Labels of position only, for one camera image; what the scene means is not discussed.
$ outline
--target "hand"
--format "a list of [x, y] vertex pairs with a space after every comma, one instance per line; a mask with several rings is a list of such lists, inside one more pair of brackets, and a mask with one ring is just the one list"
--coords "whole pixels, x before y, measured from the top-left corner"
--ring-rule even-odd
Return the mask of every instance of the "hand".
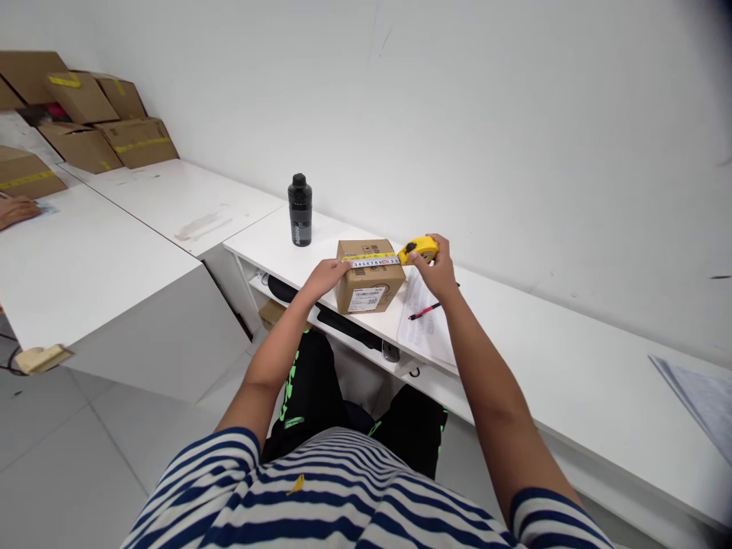
[[452, 258], [450, 257], [450, 241], [438, 234], [428, 234], [437, 242], [440, 250], [435, 256], [435, 264], [427, 265], [424, 258], [417, 252], [411, 252], [409, 258], [417, 267], [422, 278], [427, 284], [427, 288], [439, 301], [449, 298], [455, 292], [458, 292], [458, 283], [455, 281], [455, 269], [452, 266]]
[[40, 215], [40, 208], [30, 198], [0, 199], [0, 230], [7, 229], [10, 225], [20, 223], [36, 215]]
[[297, 295], [303, 296], [309, 303], [315, 303], [330, 292], [339, 280], [351, 268], [350, 262], [340, 262], [338, 259], [323, 259], [310, 273], [303, 289]]

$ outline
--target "bottle cap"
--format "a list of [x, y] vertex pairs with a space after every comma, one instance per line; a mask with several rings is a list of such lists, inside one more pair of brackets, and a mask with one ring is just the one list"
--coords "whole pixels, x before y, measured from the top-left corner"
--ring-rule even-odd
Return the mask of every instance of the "bottle cap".
[[292, 186], [295, 188], [305, 188], [307, 185], [307, 182], [305, 181], [305, 176], [302, 174], [295, 174], [292, 176]]

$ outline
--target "cable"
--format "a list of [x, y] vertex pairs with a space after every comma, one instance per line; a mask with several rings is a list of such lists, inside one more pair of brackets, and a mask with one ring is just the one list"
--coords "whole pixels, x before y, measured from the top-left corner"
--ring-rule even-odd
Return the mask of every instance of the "cable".
[[26, 377], [27, 374], [25, 372], [23, 372], [22, 370], [18, 370], [17, 368], [13, 368], [13, 360], [15, 359], [15, 355], [17, 355], [20, 350], [21, 347], [18, 345], [18, 347], [16, 347], [15, 350], [10, 354], [8, 363], [5, 366], [0, 366], [0, 369], [7, 370], [13, 375]]

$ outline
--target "black water bottle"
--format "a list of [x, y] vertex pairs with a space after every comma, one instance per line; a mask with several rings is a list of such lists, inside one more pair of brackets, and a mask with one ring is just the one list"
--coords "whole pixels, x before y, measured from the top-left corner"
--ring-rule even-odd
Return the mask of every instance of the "black water bottle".
[[308, 246], [313, 240], [313, 188], [305, 181], [305, 176], [292, 176], [292, 185], [287, 188], [290, 199], [290, 226], [292, 243]]

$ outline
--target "measuring tape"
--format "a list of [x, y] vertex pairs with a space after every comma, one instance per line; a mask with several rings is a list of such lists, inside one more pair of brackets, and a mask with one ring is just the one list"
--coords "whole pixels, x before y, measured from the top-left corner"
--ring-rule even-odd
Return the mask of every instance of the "measuring tape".
[[380, 267], [381, 265], [401, 265], [402, 260], [394, 252], [384, 254], [350, 255], [341, 261], [350, 261], [351, 268]]
[[414, 251], [420, 254], [426, 262], [435, 258], [439, 247], [431, 236], [420, 236], [404, 246], [398, 254], [386, 252], [379, 254], [349, 255], [341, 261], [350, 261], [351, 268], [380, 267], [382, 265], [411, 265], [409, 253]]

